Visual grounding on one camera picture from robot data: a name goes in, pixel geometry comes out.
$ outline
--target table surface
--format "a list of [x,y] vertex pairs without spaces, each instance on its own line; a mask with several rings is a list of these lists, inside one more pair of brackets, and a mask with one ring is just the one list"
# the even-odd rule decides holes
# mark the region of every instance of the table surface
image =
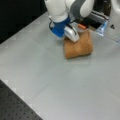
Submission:
[[45,13],[0,46],[0,78],[44,120],[120,120],[120,45],[91,34],[93,54],[66,60]]

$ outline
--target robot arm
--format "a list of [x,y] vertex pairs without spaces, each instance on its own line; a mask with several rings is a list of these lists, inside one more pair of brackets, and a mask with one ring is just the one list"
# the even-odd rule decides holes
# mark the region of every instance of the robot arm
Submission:
[[75,28],[70,25],[70,17],[68,10],[75,18],[87,17],[94,5],[94,0],[44,0],[48,9],[50,19],[54,27],[50,27],[51,31],[58,37],[66,35],[73,42],[79,39],[79,35]]

